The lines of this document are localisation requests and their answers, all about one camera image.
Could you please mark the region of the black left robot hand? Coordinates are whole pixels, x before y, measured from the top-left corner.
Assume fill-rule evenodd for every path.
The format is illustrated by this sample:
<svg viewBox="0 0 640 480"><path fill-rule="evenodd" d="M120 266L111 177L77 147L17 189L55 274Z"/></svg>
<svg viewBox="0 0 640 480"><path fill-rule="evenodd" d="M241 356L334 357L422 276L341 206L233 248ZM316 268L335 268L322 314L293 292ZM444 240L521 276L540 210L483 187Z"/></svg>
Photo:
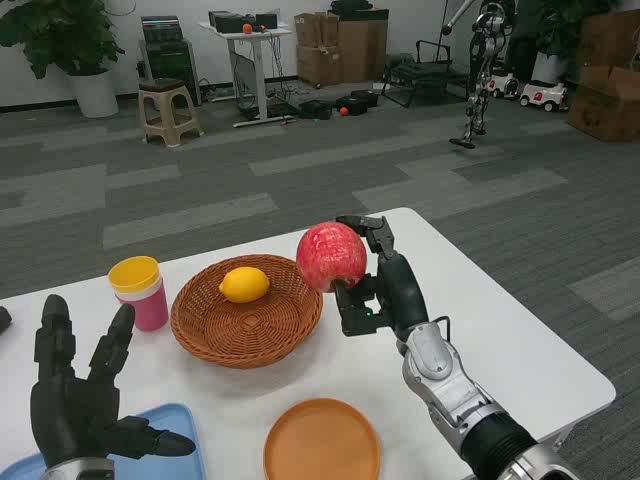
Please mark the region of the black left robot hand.
<svg viewBox="0 0 640 480"><path fill-rule="evenodd" d="M30 394L31 429L46 465L44 479L113 479L111 454L139 460L195 452L195 443L183 435L157 430L143 417L119 416L115 378L127 361L134 321L134 307L121 305L82 379L72 366L76 338L68 305L57 294L47 297L35 335L38 379Z"/></svg>

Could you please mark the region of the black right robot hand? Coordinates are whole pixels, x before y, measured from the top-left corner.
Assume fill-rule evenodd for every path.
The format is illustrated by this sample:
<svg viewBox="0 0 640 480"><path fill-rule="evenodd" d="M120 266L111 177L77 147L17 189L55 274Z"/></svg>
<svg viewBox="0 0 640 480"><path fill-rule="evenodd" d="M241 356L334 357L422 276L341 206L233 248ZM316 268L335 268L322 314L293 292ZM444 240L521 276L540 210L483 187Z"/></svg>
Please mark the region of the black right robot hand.
<svg viewBox="0 0 640 480"><path fill-rule="evenodd" d="M405 343L411 331L429 321L424 297L408 260L394 248L395 237L385 217L342 215L336 221L366 239L377 255L377 273L366 274L355 286L332 282L347 337L390 328Z"/></svg>

